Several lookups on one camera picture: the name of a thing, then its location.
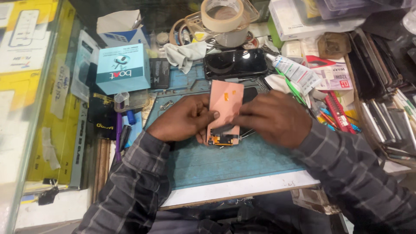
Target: red tool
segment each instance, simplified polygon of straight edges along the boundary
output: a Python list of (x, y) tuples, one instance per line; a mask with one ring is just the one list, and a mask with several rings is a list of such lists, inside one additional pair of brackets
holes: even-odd
[(349, 125), (346, 114), (344, 113), (344, 108), (342, 108), (337, 97), (335, 96), (334, 91), (325, 91), (328, 95), (325, 97), (325, 102), (327, 103), (328, 109), (331, 112), (332, 116), (337, 122), (338, 128), (343, 132), (350, 132), (355, 134), (354, 129)]

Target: screwdriver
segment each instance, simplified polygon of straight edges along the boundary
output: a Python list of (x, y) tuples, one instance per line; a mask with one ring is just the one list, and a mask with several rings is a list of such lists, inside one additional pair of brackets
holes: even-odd
[(251, 79), (253, 79), (253, 78), (252, 77), (250, 77), (250, 78), (228, 78), (228, 79), (225, 79), (224, 81), (232, 82), (232, 83), (240, 83), (240, 82), (243, 82), (245, 80), (251, 80)]

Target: masking tape roll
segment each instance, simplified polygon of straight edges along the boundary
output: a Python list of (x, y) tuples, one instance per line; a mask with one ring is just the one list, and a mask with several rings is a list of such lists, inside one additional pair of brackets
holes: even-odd
[[(218, 6), (230, 7), (230, 10), (234, 9), (237, 14), (232, 18), (226, 20), (218, 19), (221, 17), (221, 15), (216, 17), (217, 19), (210, 17), (207, 14), (207, 11)], [(241, 0), (204, 0), (201, 4), (202, 23), (206, 28), (214, 32), (229, 32), (236, 29), (243, 19), (243, 12), (244, 5)]]

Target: man's right hand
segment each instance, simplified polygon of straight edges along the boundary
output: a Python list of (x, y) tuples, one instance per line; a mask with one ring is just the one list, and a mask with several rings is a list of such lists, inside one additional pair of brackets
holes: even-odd
[(244, 104), (232, 123), (253, 128), (266, 141), (291, 149), (302, 143), (312, 127), (312, 119), (301, 104), (275, 90)]

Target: hand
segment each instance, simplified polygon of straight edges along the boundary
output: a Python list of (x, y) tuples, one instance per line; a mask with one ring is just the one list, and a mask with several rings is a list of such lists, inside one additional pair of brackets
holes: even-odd
[(198, 139), (199, 132), (220, 116), (218, 111), (208, 111), (209, 96), (184, 96), (159, 116), (147, 133), (164, 142), (181, 141), (194, 135)]
[(312, 127), (305, 109), (290, 96), (275, 90), (244, 104), (232, 123), (253, 128), (266, 141), (291, 149), (302, 143)]

